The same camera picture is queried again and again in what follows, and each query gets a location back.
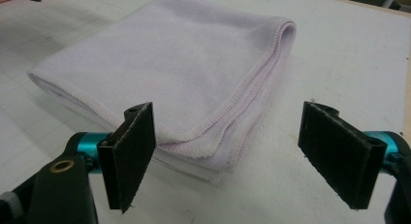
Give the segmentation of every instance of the table surface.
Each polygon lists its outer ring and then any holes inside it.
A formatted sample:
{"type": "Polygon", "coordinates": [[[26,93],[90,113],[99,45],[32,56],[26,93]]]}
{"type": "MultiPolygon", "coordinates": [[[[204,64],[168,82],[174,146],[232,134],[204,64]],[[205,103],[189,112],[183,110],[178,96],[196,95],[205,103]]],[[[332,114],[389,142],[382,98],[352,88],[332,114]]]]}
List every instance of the table surface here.
{"type": "MultiPolygon", "coordinates": [[[[74,133],[104,131],[55,103],[25,72],[149,1],[0,5],[0,193],[55,158],[74,133]]],[[[395,180],[380,175],[369,209],[350,210],[297,147],[300,115],[303,101],[315,101],[361,130],[405,128],[410,141],[409,114],[404,125],[410,15],[341,0],[208,1],[286,16],[298,26],[248,152],[216,185],[151,163],[125,214],[108,209],[103,179],[91,175],[100,223],[384,223],[395,180]]]]}

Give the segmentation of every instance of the folded towel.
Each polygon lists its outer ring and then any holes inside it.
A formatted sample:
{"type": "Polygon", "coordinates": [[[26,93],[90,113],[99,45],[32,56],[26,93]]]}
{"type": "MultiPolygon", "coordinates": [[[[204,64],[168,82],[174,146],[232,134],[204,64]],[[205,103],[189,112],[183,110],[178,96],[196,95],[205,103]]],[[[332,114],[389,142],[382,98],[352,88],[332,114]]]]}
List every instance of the folded towel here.
{"type": "Polygon", "coordinates": [[[28,76],[109,130],[127,108],[153,102],[155,160],[217,182],[245,152],[295,32],[283,17],[155,0],[28,76]]]}

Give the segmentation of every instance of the lavender towel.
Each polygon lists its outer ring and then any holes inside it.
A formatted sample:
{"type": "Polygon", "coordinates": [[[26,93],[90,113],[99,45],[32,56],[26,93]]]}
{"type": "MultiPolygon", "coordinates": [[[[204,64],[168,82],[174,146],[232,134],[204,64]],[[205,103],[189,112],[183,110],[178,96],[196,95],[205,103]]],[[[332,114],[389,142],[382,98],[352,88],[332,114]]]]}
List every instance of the lavender towel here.
{"type": "Polygon", "coordinates": [[[28,76],[108,130],[129,107],[153,102],[155,160],[217,182],[248,147],[295,33],[284,17],[155,0],[28,76]]]}

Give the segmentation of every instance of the white table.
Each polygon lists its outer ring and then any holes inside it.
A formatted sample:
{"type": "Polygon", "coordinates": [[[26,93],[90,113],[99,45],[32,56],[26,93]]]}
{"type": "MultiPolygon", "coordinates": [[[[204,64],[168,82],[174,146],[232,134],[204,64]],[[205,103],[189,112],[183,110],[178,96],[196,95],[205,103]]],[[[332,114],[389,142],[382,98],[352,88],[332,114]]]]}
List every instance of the white table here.
{"type": "MultiPolygon", "coordinates": [[[[88,26],[91,30],[83,25],[70,30],[68,34],[82,33],[72,43],[148,1],[45,0],[45,4],[48,7],[69,4],[67,7],[73,7],[74,15],[81,11],[84,16],[101,18],[102,24],[88,26]]],[[[209,1],[250,13],[287,16],[298,26],[291,56],[251,138],[251,146],[239,167],[217,185],[151,163],[134,208],[125,214],[108,209],[102,177],[90,176],[100,223],[384,223],[383,213],[395,180],[380,175],[369,209],[350,210],[300,152],[297,146],[300,116],[303,101],[315,100],[340,110],[343,119],[361,130],[401,131],[410,54],[410,16],[340,0],[209,1]]],[[[25,8],[28,15],[31,7],[39,9],[36,5],[25,8]]],[[[73,17],[59,14],[60,19],[50,21],[68,20],[68,16],[73,17]]],[[[50,52],[67,45],[64,43],[67,35],[59,35],[57,30],[47,35],[53,33],[53,40],[62,47],[51,48],[50,52]]],[[[48,105],[38,107],[46,112],[45,116],[56,115],[47,108],[52,101],[40,90],[33,93],[30,102],[47,100],[48,105]]],[[[3,112],[11,116],[13,109],[5,108],[3,112]]],[[[23,117],[22,123],[27,120],[24,118],[29,116],[23,117]]],[[[12,121],[20,125],[13,117],[12,121]]],[[[41,141],[28,138],[32,147],[46,153],[43,161],[55,156],[50,154],[55,151],[45,149],[42,144],[55,139],[61,143],[61,139],[68,140],[77,130],[88,127],[73,128],[68,119],[61,122],[62,129],[54,135],[46,135],[41,141]]],[[[3,158],[0,165],[6,168],[16,163],[3,158]]],[[[19,170],[14,174],[24,175],[24,169],[19,170]]],[[[8,187],[19,182],[21,177],[8,187]]]]}

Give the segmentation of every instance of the towel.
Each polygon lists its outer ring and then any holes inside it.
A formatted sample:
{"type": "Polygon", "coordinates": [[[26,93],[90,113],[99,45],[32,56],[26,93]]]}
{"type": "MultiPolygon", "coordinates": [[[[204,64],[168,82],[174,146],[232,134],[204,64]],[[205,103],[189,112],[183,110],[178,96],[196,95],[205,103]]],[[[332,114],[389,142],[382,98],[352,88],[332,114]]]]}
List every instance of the towel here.
{"type": "Polygon", "coordinates": [[[295,35],[285,17],[154,0],[28,76],[108,130],[126,109],[153,102],[154,160],[218,182],[250,146],[295,35]]]}

